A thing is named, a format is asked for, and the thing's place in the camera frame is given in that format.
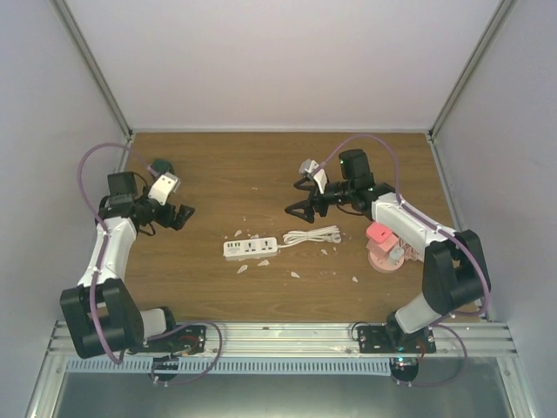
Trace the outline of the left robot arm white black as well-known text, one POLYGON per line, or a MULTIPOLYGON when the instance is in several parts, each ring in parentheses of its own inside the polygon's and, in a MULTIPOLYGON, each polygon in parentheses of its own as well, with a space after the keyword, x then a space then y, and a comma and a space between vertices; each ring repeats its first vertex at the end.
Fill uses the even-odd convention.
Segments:
POLYGON ((157 350, 168 352, 179 341, 171 310, 140 310, 125 287, 124 275, 140 233, 152 236, 155 226, 178 231, 195 210, 170 203, 180 183, 174 173, 163 173, 143 188, 136 180, 134 172, 109 175, 109 193, 97 210, 97 240, 89 265, 77 285, 60 296, 74 348, 83 359, 137 348, 147 339, 157 350))

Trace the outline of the white power strip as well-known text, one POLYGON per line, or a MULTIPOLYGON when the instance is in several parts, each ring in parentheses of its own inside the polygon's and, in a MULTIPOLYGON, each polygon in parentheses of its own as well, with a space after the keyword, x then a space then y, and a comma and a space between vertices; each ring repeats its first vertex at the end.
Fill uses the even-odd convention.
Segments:
POLYGON ((227 261, 269 258, 278 253, 278 242, 274 237, 237 239, 223 244, 223 257, 227 261))

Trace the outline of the dark green cube plug adapter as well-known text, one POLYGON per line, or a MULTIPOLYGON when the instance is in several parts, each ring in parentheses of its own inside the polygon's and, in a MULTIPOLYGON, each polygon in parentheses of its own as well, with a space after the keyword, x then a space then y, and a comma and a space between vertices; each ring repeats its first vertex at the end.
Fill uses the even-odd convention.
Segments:
POLYGON ((151 169, 157 174, 165 174, 167 172, 170 174, 175 173, 172 163, 162 158, 155 158, 151 163, 151 169))

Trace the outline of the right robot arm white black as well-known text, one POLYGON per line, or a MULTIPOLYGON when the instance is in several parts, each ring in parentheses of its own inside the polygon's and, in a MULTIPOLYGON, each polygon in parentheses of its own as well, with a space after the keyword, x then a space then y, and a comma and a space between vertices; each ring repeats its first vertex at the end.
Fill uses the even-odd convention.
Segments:
POLYGON ((391 230, 422 258, 420 294, 386 320, 386 344, 392 351, 404 353, 433 323, 464 305, 488 299, 491 281, 476 233, 458 232, 434 221, 404 200, 394 186, 376 182, 363 150, 341 152, 339 163, 342 179, 333 183, 322 165, 304 161, 294 186, 308 196, 285 212, 312 223, 317 216, 326 216, 331 206, 349 205, 391 230))

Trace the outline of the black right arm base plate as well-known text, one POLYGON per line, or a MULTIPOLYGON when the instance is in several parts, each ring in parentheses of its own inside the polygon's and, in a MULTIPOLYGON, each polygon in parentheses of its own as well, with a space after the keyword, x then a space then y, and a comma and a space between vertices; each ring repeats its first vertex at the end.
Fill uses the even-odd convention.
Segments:
POLYGON ((361 354, 434 354, 433 331, 425 327, 412 334, 404 334, 388 324, 356 322, 349 332, 358 343, 361 354))

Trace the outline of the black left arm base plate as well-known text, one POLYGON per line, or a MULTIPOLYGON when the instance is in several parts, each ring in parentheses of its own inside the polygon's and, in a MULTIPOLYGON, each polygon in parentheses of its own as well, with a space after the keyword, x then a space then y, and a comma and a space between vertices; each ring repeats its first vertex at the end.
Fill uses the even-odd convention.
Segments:
POLYGON ((148 340, 142 346, 127 350, 127 354, 170 354, 194 355, 205 350, 206 326, 192 325, 183 328, 171 336, 157 340, 148 340))

